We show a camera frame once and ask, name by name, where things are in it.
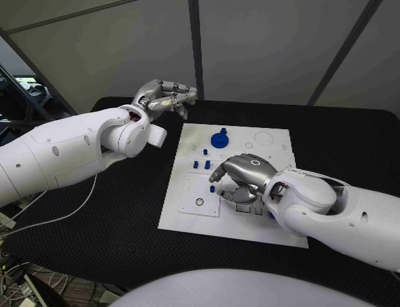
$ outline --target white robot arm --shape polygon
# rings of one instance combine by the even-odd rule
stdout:
[[[83,181],[135,157],[147,143],[161,147],[165,130],[151,121],[163,111],[186,118],[183,103],[193,104],[194,99],[196,88],[152,80],[131,105],[46,123],[0,147],[0,207]]]
[[[240,187],[234,192],[219,191],[223,198],[252,203],[260,194],[288,232],[314,237],[367,264],[400,272],[400,198],[344,182],[331,186],[324,181],[329,177],[309,171],[286,168],[278,172],[255,155],[229,158],[210,182],[226,173]]]

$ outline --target white pegboard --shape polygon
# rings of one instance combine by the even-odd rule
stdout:
[[[211,135],[222,128],[227,130],[229,145],[214,148]],[[306,238],[283,231],[260,200],[236,207],[210,192],[211,185],[216,191],[237,188],[229,176],[213,184],[209,183],[209,176],[226,159],[239,154],[260,156],[278,170],[288,165],[296,167],[288,130],[191,123],[183,125],[158,228],[308,248]],[[211,164],[209,169],[204,169],[206,161]]]

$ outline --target robotic hand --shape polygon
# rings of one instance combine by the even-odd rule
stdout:
[[[164,111],[186,118],[183,103],[196,97],[196,88],[152,80],[132,104],[49,122],[0,147],[0,207],[83,181],[135,157],[147,143],[161,147],[165,130],[151,122]]]
[[[311,171],[276,171],[252,154],[230,157],[209,181],[219,182],[226,173],[239,185],[236,191],[217,191],[226,200],[252,203],[259,194],[285,231],[314,237],[344,255],[400,272],[400,198]]]

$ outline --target blue object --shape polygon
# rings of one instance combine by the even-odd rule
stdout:
[[[222,128],[220,133],[216,133],[211,136],[211,146],[214,148],[223,148],[229,144],[229,137],[226,135],[227,131],[226,128]]]

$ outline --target black table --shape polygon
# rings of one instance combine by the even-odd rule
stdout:
[[[94,110],[129,98],[108,97]],[[387,111],[201,101],[188,123],[289,129],[296,166],[400,197],[400,122]],[[69,219],[9,237],[6,250],[52,270],[134,287],[176,272],[230,267],[321,284],[378,306],[400,306],[391,273],[309,239],[309,249],[158,230],[183,121],[164,114],[163,148],[147,145],[99,174],[94,196]],[[19,227],[66,215],[94,179],[48,192]]]

